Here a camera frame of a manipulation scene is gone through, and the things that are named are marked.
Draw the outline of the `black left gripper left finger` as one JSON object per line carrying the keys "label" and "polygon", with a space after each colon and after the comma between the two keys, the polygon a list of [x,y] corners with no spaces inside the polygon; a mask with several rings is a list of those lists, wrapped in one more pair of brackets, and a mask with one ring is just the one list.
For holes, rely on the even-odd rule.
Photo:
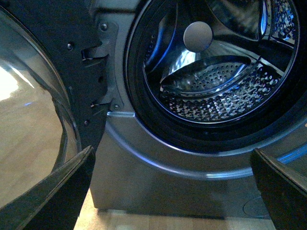
{"label": "black left gripper left finger", "polygon": [[2,230],[72,230],[89,190],[95,151],[86,147],[0,209]]}

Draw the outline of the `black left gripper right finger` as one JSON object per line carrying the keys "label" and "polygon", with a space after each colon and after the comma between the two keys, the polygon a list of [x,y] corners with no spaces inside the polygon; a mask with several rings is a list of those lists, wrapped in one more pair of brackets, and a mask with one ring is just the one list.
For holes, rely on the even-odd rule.
{"label": "black left gripper right finger", "polygon": [[250,165],[275,228],[305,230],[307,178],[260,149],[254,149]]}

